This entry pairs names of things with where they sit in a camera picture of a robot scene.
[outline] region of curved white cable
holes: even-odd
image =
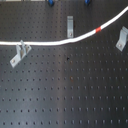
[[[67,43],[78,42],[80,40],[86,39],[87,37],[94,35],[95,33],[101,31],[102,29],[106,28],[107,26],[109,26],[110,24],[115,22],[117,19],[119,19],[126,11],[128,11],[128,6],[123,11],[121,11],[117,16],[115,16],[114,18],[112,18],[108,22],[101,25],[101,27],[94,29],[91,32],[88,32],[88,33],[81,35],[79,37],[76,37],[76,38],[66,39],[66,40],[62,40],[62,41],[52,41],[52,42],[24,42],[24,43],[28,44],[28,45],[55,46],[55,45],[63,45],[63,44],[67,44]],[[21,45],[20,42],[0,41],[0,45],[17,45],[17,44]]]

